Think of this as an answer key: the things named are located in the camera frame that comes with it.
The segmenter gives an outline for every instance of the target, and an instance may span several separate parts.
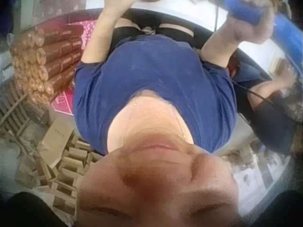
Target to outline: neck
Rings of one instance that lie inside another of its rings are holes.
[[[193,143],[188,127],[174,106],[155,97],[135,97],[112,122],[107,138],[108,151],[118,149],[130,140],[155,136]]]

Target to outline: blue t-shirt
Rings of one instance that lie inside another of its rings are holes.
[[[80,63],[73,111],[81,136],[107,154],[114,117],[142,90],[171,102],[194,143],[209,152],[222,147],[236,122],[236,99],[226,69],[201,62],[184,42],[163,35],[140,35],[124,42],[103,63]]]

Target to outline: blue tool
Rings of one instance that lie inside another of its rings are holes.
[[[258,24],[264,12],[264,9],[252,7],[242,0],[225,0],[225,6],[234,17],[252,25]],[[303,78],[302,31],[284,15],[278,13],[275,17],[272,40],[285,52],[298,76]]]

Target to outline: cardboard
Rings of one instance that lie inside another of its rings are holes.
[[[39,145],[40,155],[51,169],[61,160],[61,155],[72,131],[72,127],[57,118]]]

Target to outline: hand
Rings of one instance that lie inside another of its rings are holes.
[[[136,0],[104,0],[103,12],[119,19]]]
[[[226,26],[234,32],[234,38],[238,42],[251,42],[262,44],[271,38],[274,29],[275,14],[270,0],[243,0],[255,7],[264,7],[264,14],[257,26],[248,22],[227,16]]]
[[[284,66],[280,75],[280,80],[284,84],[285,88],[291,87],[296,81],[296,75],[294,68],[288,63]]]

